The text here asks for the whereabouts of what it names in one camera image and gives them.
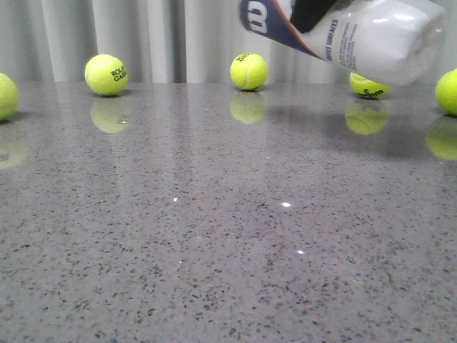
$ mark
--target gray speckled countertop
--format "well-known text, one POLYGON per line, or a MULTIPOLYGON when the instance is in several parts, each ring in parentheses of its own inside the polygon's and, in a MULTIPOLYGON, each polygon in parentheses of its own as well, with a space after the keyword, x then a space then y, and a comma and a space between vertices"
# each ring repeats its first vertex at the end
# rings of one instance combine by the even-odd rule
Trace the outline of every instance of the gray speckled countertop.
POLYGON ((19 89, 1 343, 457 342, 457 118, 433 86, 19 89))

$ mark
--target tennis ball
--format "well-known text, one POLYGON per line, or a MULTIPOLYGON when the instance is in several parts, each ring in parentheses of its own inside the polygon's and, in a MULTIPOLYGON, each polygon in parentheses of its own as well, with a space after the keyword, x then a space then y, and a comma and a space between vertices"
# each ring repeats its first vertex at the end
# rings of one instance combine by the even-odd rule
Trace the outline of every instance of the tennis ball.
POLYGON ((457 160, 457 118, 445 115, 432 122, 427 129, 426 144, 435 156, 457 160))
POLYGON ((355 73, 349 75, 349 81, 353 91, 363 98, 379 98, 392 89, 392 87, 387 84, 371 81, 370 79, 355 73))
POLYGON ((91 108, 94 125, 107 134, 117 134, 130 126, 131 107, 124 98, 97 99, 91 108))
POLYGON ((457 116, 457 69, 441 77, 435 93, 438 105, 448 114, 457 116))
POLYGON ((118 94, 129 82, 129 74, 122 61, 108 54, 92 57, 84 74, 87 85, 95 93, 105 96, 118 94))
POLYGON ((233 83, 244 91, 252 91, 262 86, 268 77, 268 64, 258 54, 238 55, 230 66, 233 83))
POLYGON ((230 103, 233 118, 245 124, 254 124, 265 115, 266 102, 260 93, 236 92, 230 103))
POLYGON ((0 120, 9 118, 16 112, 19 92, 13 80, 0 74, 0 120))
POLYGON ((26 132, 13 121, 0 123, 0 169, 21 163, 30 150, 26 132))
POLYGON ((347 107, 346 125, 357 134, 374 134, 385 127, 388 115, 382 101, 359 99, 347 107))

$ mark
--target curtain fold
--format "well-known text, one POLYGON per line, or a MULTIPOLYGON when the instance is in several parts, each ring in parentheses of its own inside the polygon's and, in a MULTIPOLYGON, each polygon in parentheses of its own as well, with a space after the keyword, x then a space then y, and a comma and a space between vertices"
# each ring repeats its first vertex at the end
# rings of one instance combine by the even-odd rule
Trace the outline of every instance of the curtain fold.
MULTIPOLYGON (((422 82, 457 68, 457 3, 446 45, 422 82)), ((137 82, 230 82, 243 52, 270 66, 269 83, 327 84, 348 72, 247 32, 238 0, 0 0, 0 72, 21 80, 81 81, 95 54, 113 54, 137 82)))

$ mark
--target glossy countertop surface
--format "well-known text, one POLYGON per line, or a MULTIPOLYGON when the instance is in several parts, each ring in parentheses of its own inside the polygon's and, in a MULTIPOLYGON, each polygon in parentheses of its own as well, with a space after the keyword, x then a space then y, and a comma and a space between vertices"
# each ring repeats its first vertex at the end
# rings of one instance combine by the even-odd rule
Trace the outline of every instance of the glossy countertop surface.
POLYGON ((456 342, 433 85, 18 83, 0 342, 456 342))

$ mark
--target granite countertop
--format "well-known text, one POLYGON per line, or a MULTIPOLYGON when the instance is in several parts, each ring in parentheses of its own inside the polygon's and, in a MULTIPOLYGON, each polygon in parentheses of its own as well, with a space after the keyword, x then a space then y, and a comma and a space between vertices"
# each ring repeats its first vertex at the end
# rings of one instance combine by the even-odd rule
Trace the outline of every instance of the granite countertop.
POLYGON ((0 342, 457 342, 433 85, 19 83, 0 342))

